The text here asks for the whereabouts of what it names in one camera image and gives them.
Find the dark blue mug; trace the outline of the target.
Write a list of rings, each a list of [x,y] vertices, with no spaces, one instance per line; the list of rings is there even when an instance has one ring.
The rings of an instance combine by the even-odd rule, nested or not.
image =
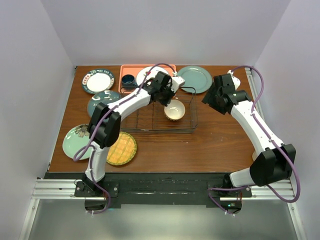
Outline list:
[[[135,77],[131,74],[126,74],[121,78],[121,85],[127,91],[134,90],[137,87]]]

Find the dark teal speckled plate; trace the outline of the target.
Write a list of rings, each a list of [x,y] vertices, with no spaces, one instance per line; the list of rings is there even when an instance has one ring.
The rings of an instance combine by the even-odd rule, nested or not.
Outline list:
[[[105,90],[96,93],[87,104],[87,113],[89,117],[92,117],[94,110],[99,103],[108,105],[110,103],[118,101],[120,98],[121,95],[118,92],[112,90]]]

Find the black wire dish rack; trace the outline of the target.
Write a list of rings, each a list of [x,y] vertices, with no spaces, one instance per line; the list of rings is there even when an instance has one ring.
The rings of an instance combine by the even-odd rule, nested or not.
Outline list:
[[[124,132],[192,133],[198,126],[197,94],[193,87],[182,87],[173,97],[185,107],[184,116],[176,121],[165,115],[165,107],[158,102],[131,113],[121,122]]]

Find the cream white mug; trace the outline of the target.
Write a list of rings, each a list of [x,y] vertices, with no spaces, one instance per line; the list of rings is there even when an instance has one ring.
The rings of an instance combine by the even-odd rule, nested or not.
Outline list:
[[[257,159],[258,155],[257,153],[254,151],[252,154],[252,160],[255,161]]]

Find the yellow woven round coaster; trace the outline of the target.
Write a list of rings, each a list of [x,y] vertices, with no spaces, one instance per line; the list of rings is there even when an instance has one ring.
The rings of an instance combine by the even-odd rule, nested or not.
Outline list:
[[[112,166],[123,166],[135,157],[137,148],[135,138],[121,131],[117,141],[109,149],[106,162]]]

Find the aluminium frame rail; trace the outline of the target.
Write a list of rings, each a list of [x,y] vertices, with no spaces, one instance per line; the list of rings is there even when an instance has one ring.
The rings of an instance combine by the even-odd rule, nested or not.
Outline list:
[[[66,199],[79,199],[86,201],[85,197],[76,197],[76,183],[82,180],[83,176],[79,173],[47,173],[44,178],[40,178],[36,181],[33,189],[31,201],[38,205],[40,200],[66,200]],[[290,179],[281,180],[272,183],[270,186],[247,186],[251,189],[252,196],[241,200],[243,201],[271,201],[280,200],[287,204],[289,208],[290,218],[294,227],[295,235],[299,240],[306,239],[306,233],[303,227],[303,223],[300,219],[299,212],[296,209],[295,199],[300,192],[299,187],[293,187]],[[103,203],[103,198],[94,198],[93,201],[99,204]],[[227,210],[222,206],[223,202],[226,202],[227,198],[222,198],[221,203],[217,203],[215,208],[219,208],[225,215],[234,216],[239,210]],[[91,214],[96,213],[98,210],[88,210]]]

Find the grey green round plate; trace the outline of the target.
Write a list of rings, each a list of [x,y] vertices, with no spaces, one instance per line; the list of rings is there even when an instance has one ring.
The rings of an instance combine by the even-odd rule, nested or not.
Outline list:
[[[212,85],[212,76],[200,66],[186,66],[181,68],[177,75],[185,80],[182,89],[188,93],[201,94],[206,92]]]

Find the white bowl blue striped outside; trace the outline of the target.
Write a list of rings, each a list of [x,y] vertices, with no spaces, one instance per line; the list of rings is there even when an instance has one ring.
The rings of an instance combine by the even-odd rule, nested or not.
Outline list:
[[[164,114],[171,121],[178,121],[182,119],[185,113],[185,105],[177,99],[172,99],[170,104],[164,107]]]

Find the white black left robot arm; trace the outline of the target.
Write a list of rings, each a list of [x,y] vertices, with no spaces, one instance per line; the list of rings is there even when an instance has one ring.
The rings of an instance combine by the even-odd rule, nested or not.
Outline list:
[[[104,187],[105,165],[110,147],[118,140],[122,121],[133,112],[154,102],[167,106],[178,89],[185,84],[181,76],[170,76],[159,71],[153,80],[144,80],[133,92],[110,103],[100,103],[95,107],[88,124],[89,142],[74,155],[76,162],[91,149],[88,167],[83,182],[92,196],[102,195],[111,199]]]

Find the mint green flower plate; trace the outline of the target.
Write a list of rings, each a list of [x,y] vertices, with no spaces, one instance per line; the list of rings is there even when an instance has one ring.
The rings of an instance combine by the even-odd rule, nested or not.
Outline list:
[[[69,130],[62,143],[65,155],[72,159],[79,149],[88,144],[89,136],[88,124],[81,124]]]

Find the salmon pink plastic tray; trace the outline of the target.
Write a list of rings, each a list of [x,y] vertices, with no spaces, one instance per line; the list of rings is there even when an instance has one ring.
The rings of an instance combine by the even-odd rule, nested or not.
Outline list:
[[[121,80],[122,80],[122,77],[124,75],[133,75],[135,77],[135,80],[136,80],[136,76],[137,74],[144,68],[146,67],[152,67],[153,64],[124,64],[120,67],[120,75],[119,75],[119,85],[118,85],[118,91],[121,93],[121,94],[130,94],[133,90],[124,90],[122,88],[122,83],[121,83]],[[161,68],[164,68],[165,70],[167,70],[169,72],[169,75],[172,77],[173,76],[173,72],[176,72],[176,66],[174,64],[171,64],[170,65],[173,69],[171,69],[170,67],[168,66],[165,66],[165,65],[160,65],[158,67],[161,67]]]

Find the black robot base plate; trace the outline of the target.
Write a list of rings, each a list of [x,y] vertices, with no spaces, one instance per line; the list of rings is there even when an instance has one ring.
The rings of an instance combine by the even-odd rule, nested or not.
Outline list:
[[[87,210],[105,204],[93,199],[106,197],[110,208],[122,205],[203,205],[215,208],[223,198],[227,210],[239,210],[241,201],[252,196],[250,187],[230,190],[224,173],[106,173],[95,185],[86,176],[76,182],[74,195],[86,198]]]

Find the white watermelon pattern plate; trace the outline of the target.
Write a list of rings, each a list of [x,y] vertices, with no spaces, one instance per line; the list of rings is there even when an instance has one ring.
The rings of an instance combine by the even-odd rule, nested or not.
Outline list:
[[[151,72],[148,74],[148,72],[150,71],[151,68],[152,68],[151,66],[145,67],[136,75],[135,82],[136,82],[137,86],[139,86],[143,83],[143,80],[145,79],[145,77],[146,77],[145,81],[148,81],[149,79],[155,78],[155,76],[158,74],[158,72],[163,72],[163,73],[169,74],[169,72],[167,70],[165,70],[164,68],[159,67],[159,66],[154,67],[151,70]]]

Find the white plate dark patterned rim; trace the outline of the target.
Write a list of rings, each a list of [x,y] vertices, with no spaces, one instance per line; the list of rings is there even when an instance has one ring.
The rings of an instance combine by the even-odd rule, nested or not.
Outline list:
[[[114,83],[115,75],[110,70],[97,68],[84,75],[81,86],[86,93],[94,95],[110,90]]]

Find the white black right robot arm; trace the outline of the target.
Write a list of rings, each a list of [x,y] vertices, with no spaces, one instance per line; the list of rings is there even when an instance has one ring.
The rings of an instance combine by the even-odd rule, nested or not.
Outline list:
[[[242,127],[254,147],[254,160],[250,167],[228,173],[222,187],[227,196],[235,196],[248,186],[270,187],[287,180],[294,171],[296,149],[284,144],[266,125],[244,90],[238,90],[240,80],[232,71],[213,78],[213,83],[202,102],[221,114],[230,114]]]

